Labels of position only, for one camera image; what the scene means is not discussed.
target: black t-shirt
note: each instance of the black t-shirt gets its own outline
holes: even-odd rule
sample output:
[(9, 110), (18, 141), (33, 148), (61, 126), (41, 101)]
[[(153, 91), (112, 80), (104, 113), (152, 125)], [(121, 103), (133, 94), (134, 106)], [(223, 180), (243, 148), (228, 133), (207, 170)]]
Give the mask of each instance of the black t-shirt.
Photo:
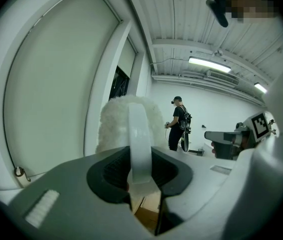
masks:
[(174, 125), (172, 126), (172, 128), (179, 128), (179, 127), (180, 127), (181, 120), (184, 119), (184, 114), (185, 114), (185, 112), (184, 112), (183, 109), (181, 108), (181, 106), (177, 106), (177, 107), (175, 108), (175, 111), (173, 112), (173, 115), (172, 115), (172, 116), (173, 116), (173, 117), (179, 117), (179, 118), (178, 118), (178, 123), (174, 124)]

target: person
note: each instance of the person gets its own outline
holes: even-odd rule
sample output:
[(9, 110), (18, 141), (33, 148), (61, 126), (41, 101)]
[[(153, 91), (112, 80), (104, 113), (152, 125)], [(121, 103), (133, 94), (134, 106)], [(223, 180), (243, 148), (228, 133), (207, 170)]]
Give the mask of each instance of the person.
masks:
[(268, 127), (271, 133), (276, 134), (276, 130), (272, 130), (272, 125), (275, 123), (274, 119), (270, 120), (268, 123)]
[(178, 142), (180, 141), (184, 133), (184, 130), (180, 128), (180, 123), (184, 118), (185, 111), (187, 110), (180, 96), (176, 96), (171, 103), (176, 106), (176, 108), (172, 115), (173, 120), (171, 121), (171, 123), (165, 125), (165, 127), (171, 128), (168, 138), (169, 149), (177, 151)]

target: cable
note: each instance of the cable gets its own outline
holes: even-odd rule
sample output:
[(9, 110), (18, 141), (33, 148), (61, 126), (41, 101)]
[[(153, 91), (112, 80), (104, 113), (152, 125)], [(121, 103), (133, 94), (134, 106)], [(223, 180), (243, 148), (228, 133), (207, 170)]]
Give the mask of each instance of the cable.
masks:
[(175, 61), (184, 61), (184, 62), (188, 62), (188, 59), (181, 59), (181, 58), (167, 58), (161, 62), (154, 62), (154, 63), (149, 63), (149, 65), (157, 65), (157, 64), (160, 64), (160, 63), (163, 63), (165, 61), (168, 61), (168, 60), (175, 60)]
[(147, 74), (146, 93), (145, 93), (145, 96), (146, 96), (146, 97), (147, 97), (148, 81), (149, 81), (149, 78), (150, 78), (150, 70), (152, 70), (152, 69), (151, 69), (151, 65), (149, 64), (149, 65), (148, 65), (148, 74)]
[(169, 142), (169, 139), (167, 139), (167, 129), (168, 129), (168, 128), (166, 128), (166, 131), (165, 131), (165, 139), (166, 139), (166, 141)]

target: ceiling light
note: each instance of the ceiling light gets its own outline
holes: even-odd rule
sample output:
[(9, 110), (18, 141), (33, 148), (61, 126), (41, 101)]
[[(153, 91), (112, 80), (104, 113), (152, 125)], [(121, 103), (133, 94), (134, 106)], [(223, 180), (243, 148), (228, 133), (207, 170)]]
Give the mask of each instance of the ceiling light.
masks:
[(267, 90), (264, 87), (262, 87), (259, 82), (255, 83), (254, 86), (259, 90), (261, 90), (264, 94), (267, 93)]
[(193, 64), (198, 64), (201, 66), (205, 66), (205, 67), (209, 67), (211, 69), (220, 70), (226, 73), (232, 70), (229, 66), (225, 66), (225, 65), (222, 65), (216, 62), (212, 62), (206, 59), (202, 59), (202, 58), (189, 57), (188, 62), (193, 63)]

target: white strap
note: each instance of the white strap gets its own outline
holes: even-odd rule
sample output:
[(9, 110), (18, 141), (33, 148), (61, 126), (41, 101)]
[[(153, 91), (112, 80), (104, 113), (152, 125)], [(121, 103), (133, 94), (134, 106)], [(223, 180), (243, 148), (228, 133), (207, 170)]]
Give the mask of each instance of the white strap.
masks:
[(152, 149), (148, 119), (142, 104), (129, 104), (128, 124), (132, 182), (148, 183), (152, 179)]

